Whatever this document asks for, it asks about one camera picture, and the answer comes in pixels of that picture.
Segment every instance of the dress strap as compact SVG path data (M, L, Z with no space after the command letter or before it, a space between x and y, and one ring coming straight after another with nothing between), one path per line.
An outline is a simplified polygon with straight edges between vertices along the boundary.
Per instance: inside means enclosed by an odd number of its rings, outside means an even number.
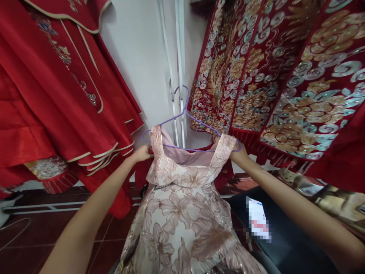
M226 134L222 135L212 159L213 167L223 166L228 161L236 141L237 139L233 136Z
M155 158L163 155L162 134L160 125L151 127L151 146Z

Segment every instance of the hand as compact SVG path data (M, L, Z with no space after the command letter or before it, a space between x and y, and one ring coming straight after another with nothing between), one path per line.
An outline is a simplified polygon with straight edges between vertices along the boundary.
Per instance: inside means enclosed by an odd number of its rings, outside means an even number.
M238 142L236 142L236 145L233 148L233 150L238 150L238 149L240 149L240 145L238 144ZM248 161L248 160L250 160L250 157L247 154L246 148L244 147L244 145L242 143L241 143L241 150L240 151L232 152L231 155L229 156L229 158L235 164L237 164L238 162L241 162L241 161Z
M148 153L148 149L149 146L148 145L143 145L140 146L131 157L133 157L133 159L135 160L135 162L141 162L144 160L147 160L149 158L153 157L153 154L149 154Z

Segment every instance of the person's left hand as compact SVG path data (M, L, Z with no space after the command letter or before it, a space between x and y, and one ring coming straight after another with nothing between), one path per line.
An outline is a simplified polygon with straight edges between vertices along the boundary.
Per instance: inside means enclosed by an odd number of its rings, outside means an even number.
M133 155L131 157L133 157L136 162L141 162L141 161L147 160L149 158L152 158L153 157L153 154L149 154L148 153L148 150L149 150L149 146L148 145L140 146L133 153Z

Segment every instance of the floral jacquard fabric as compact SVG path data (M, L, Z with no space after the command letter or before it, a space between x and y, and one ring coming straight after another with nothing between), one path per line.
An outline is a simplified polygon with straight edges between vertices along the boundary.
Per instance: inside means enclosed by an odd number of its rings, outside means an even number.
M163 147L171 138L151 129L154 161L116 273L266 273L240 244L229 204L213 181L236 143L223 134L214 153Z
M191 113L264 162L319 159L365 99L360 0L219 0L208 28Z

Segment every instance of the person's right hand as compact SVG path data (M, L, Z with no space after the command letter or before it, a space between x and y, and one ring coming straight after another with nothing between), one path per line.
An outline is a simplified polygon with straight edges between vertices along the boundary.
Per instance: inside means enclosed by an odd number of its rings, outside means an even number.
M233 150L237 150L240 149L240 145L238 144L238 142L236 142L235 147L233 148ZM249 161L250 157L247 154L246 148L244 147L244 145L241 143L241 150L240 151L233 151L231 152L231 155L229 156L229 158L232 160L232 162L234 162L235 164L239 163L240 161Z

